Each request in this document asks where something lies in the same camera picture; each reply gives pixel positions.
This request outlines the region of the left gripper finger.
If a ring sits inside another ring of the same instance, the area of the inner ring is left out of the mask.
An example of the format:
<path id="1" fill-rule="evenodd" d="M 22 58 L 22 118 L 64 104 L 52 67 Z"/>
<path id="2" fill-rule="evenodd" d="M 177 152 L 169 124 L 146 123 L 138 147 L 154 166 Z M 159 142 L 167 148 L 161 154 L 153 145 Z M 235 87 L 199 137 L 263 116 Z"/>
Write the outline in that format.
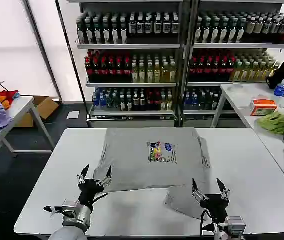
<path id="1" fill-rule="evenodd" d="M 112 167 L 109 166 L 109 168 L 108 168 L 108 170 L 106 172 L 105 177 L 103 179 L 97 181 L 96 185 L 100 186 L 100 187 L 108 186 L 111 183 L 111 173 L 112 173 Z"/>
<path id="2" fill-rule="evenodd" d="M 77 174 L 77 175 L 76 175 L 78 185 L 83 185 L 83 184 L 86 184 L 86 183 L 88 182 L 88 179 L 86 179 L 86 175 L 87 175 L 89 166 L 90 166 L 89 164 L 86 165 L 86 166 L 81 170 L 80 174 Z"/>

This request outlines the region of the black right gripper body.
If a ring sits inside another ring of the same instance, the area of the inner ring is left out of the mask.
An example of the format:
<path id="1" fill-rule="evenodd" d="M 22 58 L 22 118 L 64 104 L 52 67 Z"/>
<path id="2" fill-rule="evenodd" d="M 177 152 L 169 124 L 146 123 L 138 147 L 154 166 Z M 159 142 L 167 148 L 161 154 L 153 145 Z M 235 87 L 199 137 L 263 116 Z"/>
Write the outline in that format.
<path id="1" fill-rule="evenodd" d="M 223 198 L 220 194 L 207 194 L 205 199 L 200 201 L 200 206 L 209 212 L 209 217 L 214 223 L 224 223 L 227 215 L 229 199 Z"/>

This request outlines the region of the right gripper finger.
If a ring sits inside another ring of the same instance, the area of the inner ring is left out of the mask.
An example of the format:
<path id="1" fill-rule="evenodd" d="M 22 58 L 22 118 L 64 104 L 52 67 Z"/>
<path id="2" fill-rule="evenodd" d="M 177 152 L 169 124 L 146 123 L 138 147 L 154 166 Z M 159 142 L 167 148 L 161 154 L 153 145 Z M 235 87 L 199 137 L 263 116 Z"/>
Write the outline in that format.
<path id="1" fill-rule="evenodd" d="M 209 198 L 199 190 L 194 179 L 192 179 L 192 196 L 197 202 L 209 200 Z"/>
<path id="2" fill-rule="evenodd" d="M 218 187 L 219 187 L 220 192 L 221 192 L 221 198 L 225 201 L 228 201 L 230 189 L 227 189 L 225 187 L 224 183 L 219 178 L 216 178 L 216 181 L 217 181 Z"/>

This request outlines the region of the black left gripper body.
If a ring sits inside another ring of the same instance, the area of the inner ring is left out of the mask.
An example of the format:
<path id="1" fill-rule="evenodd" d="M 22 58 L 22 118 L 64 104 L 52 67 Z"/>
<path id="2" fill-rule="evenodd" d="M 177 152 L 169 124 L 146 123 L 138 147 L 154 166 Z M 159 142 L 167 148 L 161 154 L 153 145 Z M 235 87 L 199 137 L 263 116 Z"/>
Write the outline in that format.
<path id="1" fill-rule="evenodd" d="M 85 179 L 84 182 L 78 184 L 78 188 L 81 191 L 78 200 L 86 207 L 92 207 L 95 195 L 104 190 L 104 187 L 98 184 L 98 180 L 94 179 Z"/>

